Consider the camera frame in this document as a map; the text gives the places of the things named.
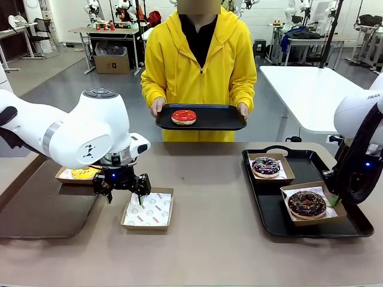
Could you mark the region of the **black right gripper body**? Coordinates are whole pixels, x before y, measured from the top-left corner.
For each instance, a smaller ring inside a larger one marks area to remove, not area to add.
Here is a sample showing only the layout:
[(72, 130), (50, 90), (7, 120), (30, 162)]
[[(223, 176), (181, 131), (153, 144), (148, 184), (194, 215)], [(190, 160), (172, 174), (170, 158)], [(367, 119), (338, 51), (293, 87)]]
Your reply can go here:
[(382, 173), (382, 145), (370, 144), (363, 157), (358, 182), (362, 191), (372, 191)]

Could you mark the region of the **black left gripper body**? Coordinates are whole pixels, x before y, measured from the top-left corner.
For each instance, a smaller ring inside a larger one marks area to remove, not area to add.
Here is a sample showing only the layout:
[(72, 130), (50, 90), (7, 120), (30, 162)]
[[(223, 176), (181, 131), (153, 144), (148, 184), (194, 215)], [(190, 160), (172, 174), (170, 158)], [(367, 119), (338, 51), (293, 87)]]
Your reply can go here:
[(102, 164), (101, 168), (106, 183), (112, 186), (113, 189), (131, 191), (134, 177), (136, 177), (133, 166), (112, 167)]

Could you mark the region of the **person's right hand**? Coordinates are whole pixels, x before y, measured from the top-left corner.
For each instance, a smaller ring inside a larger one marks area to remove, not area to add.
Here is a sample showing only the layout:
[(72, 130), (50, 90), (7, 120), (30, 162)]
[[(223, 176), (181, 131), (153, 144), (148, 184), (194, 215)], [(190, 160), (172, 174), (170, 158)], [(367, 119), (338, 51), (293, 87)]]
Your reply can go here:
[(150, 112), (154, 118), (156, 118), (158, 113), (160, 113), (162, 111), (165, 104), (166, 104), (166, 101), (163, 97), (157, 97), (153, 101), (151, 108), (150, 108)]

